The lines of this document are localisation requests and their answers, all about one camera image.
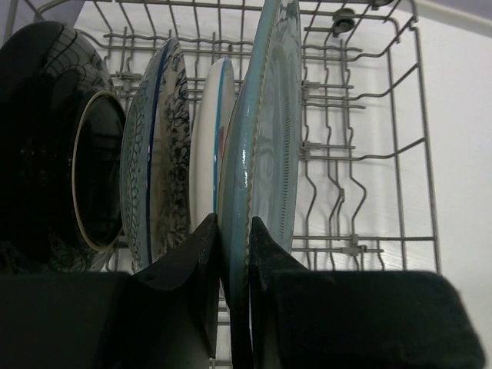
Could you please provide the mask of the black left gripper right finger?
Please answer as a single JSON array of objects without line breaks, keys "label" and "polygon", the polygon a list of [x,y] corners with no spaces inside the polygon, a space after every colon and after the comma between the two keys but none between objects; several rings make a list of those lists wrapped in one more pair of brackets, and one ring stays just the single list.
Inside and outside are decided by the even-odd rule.
[{"label": "black left gripper right finger", "polygon": [[251,224],[256,368],[482,368],[457,290],[428,271],[310,271]]}]

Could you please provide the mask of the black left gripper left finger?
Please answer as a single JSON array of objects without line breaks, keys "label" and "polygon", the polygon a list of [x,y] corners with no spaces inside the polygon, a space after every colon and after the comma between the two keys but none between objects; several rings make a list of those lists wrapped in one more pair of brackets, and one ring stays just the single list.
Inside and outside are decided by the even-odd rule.
[{"label": "black left gripper left finger", "polygon": [[3,368],[206,368],[216,350],[217,217],[136,274],[1,279]]}]

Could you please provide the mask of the teal blue plate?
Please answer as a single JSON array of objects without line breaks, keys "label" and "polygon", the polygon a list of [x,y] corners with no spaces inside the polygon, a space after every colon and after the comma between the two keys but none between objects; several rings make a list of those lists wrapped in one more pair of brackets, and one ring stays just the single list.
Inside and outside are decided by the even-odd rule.
[{"label": "teal blue plate", "polygon": [[218,196],[232,365],[253,365],[248,267],[260,218],[290,250],[301,140],[301,20],[296,1],[266,1],[225,139]]}]

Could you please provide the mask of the blue floral plate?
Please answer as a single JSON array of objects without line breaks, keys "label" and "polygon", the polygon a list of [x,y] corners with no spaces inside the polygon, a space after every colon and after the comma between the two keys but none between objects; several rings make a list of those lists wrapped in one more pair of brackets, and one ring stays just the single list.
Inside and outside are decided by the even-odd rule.
[{"label": "blue floral plate", "polygon": [[137,273],[190,229],[191,121],[185,57],[168,39],[152,56],[128,110],[121,149],[123,228]]}]

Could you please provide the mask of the black rimmed striped plate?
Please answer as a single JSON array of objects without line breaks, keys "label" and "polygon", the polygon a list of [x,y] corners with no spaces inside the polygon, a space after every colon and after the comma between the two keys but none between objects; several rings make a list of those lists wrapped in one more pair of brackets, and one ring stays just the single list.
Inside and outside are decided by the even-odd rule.
[{"label": "black rimmed striped plate", "polygon": [[1,49],[1,271],[97,271],[122,227],[125,112],[105,62],[55,21]]}]

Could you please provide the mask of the white watermelon pattern plate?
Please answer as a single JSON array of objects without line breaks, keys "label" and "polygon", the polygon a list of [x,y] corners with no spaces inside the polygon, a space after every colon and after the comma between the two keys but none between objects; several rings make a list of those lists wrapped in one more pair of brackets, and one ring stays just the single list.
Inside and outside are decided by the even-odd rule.
[{"label": "white watermelon pattern plate", "polygon": [[234,69],[229,58],[209,69],[191,136],[189,205],[191,230],[218,207],[224,140],[235,103]]}]

